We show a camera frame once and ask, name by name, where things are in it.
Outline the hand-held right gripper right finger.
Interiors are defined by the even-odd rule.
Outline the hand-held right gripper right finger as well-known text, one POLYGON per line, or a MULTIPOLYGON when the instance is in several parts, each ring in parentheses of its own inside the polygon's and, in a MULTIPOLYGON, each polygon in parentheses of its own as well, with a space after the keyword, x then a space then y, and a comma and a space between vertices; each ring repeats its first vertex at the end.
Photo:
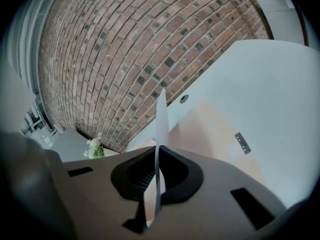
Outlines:
POLYGON ((153 240, 242 240, 256 233, 231 192, 246 189, 275 218, 285 205, 267 187, 234 165, 190 151, 174 152, 197 163, 204 180, 186 202, 165 205, 151 225, 153 240))

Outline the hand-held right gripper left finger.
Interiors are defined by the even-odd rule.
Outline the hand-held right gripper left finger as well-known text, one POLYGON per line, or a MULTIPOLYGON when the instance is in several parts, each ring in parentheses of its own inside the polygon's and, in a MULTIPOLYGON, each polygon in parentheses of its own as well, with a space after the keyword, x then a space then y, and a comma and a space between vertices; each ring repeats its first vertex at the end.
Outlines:
POLYGON ((70 215, 78 240, 155 240, 154 230, 137 234, 123 227, 135 217, 138 202, 120 196, 111 182, 115 166, 134 158, 148 148, 101 159, 61 161, 47 151, 49 168, 57 192, 70 215))

